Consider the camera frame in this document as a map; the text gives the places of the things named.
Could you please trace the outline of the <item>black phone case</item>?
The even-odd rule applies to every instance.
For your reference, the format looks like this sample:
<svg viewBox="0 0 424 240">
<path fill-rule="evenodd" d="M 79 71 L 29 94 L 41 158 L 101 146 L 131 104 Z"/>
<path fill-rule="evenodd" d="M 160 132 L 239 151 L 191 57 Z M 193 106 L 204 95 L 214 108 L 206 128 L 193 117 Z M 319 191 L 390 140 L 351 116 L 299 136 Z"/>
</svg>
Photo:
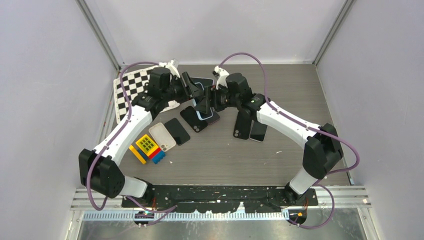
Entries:
<svg viewBox="0 0 424 240">
<path fill-rule="evenodd" d="M 208 123 L 205 120 L 198 118 L 193 106 L 187 106 L 179 114 L 195 133 L 200 133 L 208 127 Z"/>
<path fill-rule="evenodd" d="M 233 128 L 233 136 L 237 139 L 248 140 L 251 132 L 251 125 L 252 119 L 239 111 Z"/>
</svg>

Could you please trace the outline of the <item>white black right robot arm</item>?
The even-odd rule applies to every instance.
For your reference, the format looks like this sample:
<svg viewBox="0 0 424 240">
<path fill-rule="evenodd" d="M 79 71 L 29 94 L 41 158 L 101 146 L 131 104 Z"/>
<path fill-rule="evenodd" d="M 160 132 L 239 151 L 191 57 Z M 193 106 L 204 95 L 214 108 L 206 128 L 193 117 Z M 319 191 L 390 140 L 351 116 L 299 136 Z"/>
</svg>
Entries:
<svg viewBox="0 0 424 240">
<path fill-rule="evenodd" d="M 254 93 L 241 73 L 220 77 L 215 85 L 196 90 L 194 99 L 195 109 L 204 114 L 237 108 L 244 117 L 277 130 L 303 149 L 302 167 L 285 186 L 285 198 L 291 205 L 299 205 L 305 192 L 344 156 L 333 125 L 313 124 L 279 108 L 263 94 Z"/>
</svg>

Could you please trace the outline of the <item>white edged black phone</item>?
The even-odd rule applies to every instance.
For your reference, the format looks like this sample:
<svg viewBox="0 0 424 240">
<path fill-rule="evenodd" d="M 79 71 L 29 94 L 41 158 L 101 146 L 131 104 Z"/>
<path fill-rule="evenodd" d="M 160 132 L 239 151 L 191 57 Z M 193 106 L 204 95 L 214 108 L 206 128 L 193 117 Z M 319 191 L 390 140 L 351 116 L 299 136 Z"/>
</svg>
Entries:
<svg viewBox="0 0 424 240">
<path fill-rule="evenodd" d="M 268 126 L 266 124 L 253 121 L 249 133 L 249 139 L 262 143 L 265 140 Z"/>
</svg>

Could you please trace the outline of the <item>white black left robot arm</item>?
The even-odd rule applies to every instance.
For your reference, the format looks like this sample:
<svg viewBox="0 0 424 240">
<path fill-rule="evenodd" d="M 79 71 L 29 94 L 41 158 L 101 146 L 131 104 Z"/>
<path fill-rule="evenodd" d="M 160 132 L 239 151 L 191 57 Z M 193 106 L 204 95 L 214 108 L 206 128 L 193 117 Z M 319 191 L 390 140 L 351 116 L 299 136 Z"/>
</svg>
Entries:
<svg viewBox="0 0 424 240">
<path fill-rule="evenodd" d="M 187 72 L 177 74 L 168 67 L 155 67 L 147 86 L 135 96 L 116 128 L 93 149 L 83 149 L 78 156 L 80 180 L 88 191 L 108 198 L 134 197 L 141 207 L 153 202 L 148 182 L 125 176 L 119 168 L 130 145 L 143 129 L 168 107 L 169 102 L 184 103 L 201 99 L 204 91 L 198 88 Z"/>
</svg>

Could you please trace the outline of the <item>beige phone case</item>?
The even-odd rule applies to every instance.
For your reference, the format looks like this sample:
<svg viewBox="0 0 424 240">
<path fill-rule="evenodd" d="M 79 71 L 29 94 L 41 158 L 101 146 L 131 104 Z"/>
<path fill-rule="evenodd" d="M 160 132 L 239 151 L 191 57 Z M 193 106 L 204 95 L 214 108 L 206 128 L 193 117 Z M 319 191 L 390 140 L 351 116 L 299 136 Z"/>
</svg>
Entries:
<svg viewBox="0 0 424 240">
<path fill-rule="evenodd" d="M 172 135 L 161 122 L 151 126 L 148 132 L 163 152 L 167 152 L 177 145 Z"/>
</svg>

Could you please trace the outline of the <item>black phone purple edge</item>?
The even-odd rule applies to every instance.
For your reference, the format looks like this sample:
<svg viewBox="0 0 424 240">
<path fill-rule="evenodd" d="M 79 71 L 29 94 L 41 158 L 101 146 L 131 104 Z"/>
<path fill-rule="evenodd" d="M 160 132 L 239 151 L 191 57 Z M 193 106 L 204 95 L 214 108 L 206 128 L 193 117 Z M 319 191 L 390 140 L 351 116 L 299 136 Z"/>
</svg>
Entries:
<svg viewBox="0 0 424 240">
<path fill-rule="evenodd" d="M 220 115 L 216 111 L 213 111 L 212 116 L 207 118 L 205 121 L 207 122 L 208 125 L 212 125 L 216 123 L 217 121 L 219 121 L 220 118 L 221 118 Z"/>
</svg>

